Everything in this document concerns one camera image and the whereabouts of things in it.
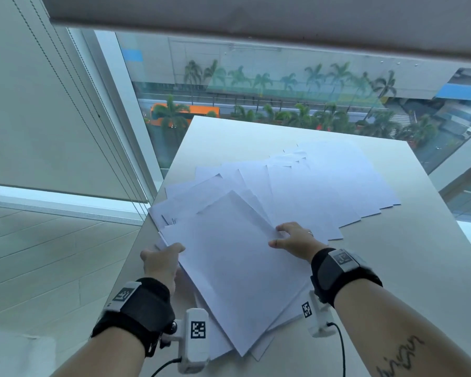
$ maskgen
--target table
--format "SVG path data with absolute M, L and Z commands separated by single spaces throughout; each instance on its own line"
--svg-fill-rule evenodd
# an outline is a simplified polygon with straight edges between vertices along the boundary
M 345 238 L 331 241 L 358 252 L 374 268 L 384 287 L 443 330 L 471 355 L 471 245 L 404 141 L 344 135 L 243 121 L 195 117 L 176 154 L 155 202 L 166 198 L 164 186 L 194 178 L 198 165 L 263 160 L 297 143 L 316 140 L 354 141 L 401 199 L 401 206 L 341 229 Z M 111 297 L 128 280 L 143 275 L 139 253 L 152 248 L 158 232 L 150 216 L 115 283 Z M 177 318 L 195 307 L 182 275 L 172 299 Z M 338 316 L 344 334 L 347 375 L 368 376 Z M 177 357 L 176 345 L 157 350 L 140 376 L 149 377 Z M 338 336 L 313 339 L 301 320 L 281 329 L 260 362 L 235 351 L 211 362 L 202 374 L 232 376 L 341 376 Z M 177 375 L 176 366 L 160 377 Z

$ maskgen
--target bus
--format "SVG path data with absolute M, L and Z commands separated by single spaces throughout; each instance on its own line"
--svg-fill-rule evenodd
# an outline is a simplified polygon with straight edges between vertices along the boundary
M 156 112 L 154 112 L 154 107 L 155 106 L 167 106 L 165 103 L 155 103 L 151 108 L 150 108 L 150 116 L 152 119 L 150 120 L 150 124 L 153 126 L 160 126 L 162 122 L 163 116 L 160 116 Z M 188 125 L 190 126 L 190 123 L 192 122 L 192 119 L 194 119 L 194 116 L 206 116 L 208 112 L 213 111 L 216 114 L 216 117 L 220 117 L 220 107 L 207 107 L 207 106 L 189 106 L 190 111 L 181 111 L 178 114 L 182 117 L 184 117 L 188 121 Z

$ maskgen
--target forearm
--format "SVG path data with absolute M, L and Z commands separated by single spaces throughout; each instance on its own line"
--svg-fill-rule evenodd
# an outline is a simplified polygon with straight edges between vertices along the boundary
M 442 331 L 366 279 L 337 294 L 335 309 L 373 377 L 471 377 L 471 358 Z
M 52 377 L 133 377 L 139 375 L 143 361 L 138 338 L 112 327 L 90 339 Z

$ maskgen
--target finger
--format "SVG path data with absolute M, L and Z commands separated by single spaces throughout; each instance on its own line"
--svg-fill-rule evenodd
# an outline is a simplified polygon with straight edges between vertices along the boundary
M 269 241 L 269 246 L 272 247 L 273 249 L 284 249 L 286 246 L 286 240 L 285 239 L 273 239 Z
M 183 246 L 179 242 L 176 242 L 176 243 L 173 243 L 171 246 L 166 247 L 164 250 L 173 251 L 175 253 L 181 253 L 182 251 L 185 250 L 185 246 Z
M 285 231 L 288 234 L 290 234 L 290 230 L 296 228 L 301 228 L 301 226 L 296 222 L 285 222 L 281 225 L 276 226 L 277 231 Z
M 143 250 L 141 253 L 139 253 L 139 257 L 145 262 L 151 253 L 153 252 L 150 250 Z

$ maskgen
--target right hand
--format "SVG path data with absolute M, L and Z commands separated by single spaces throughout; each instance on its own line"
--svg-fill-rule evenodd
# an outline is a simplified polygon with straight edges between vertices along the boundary
M 290 254 L 312 262 L 314 255 L 329 246 L 314 239 L 308 229 L 302 228 L 296 222 L 287 222 L 276 226 L 277 231 L 285 231 L 290 236 L 285 239 L 273 239 L 269 241 L 269 246 L 274 249 L 285 249 Z

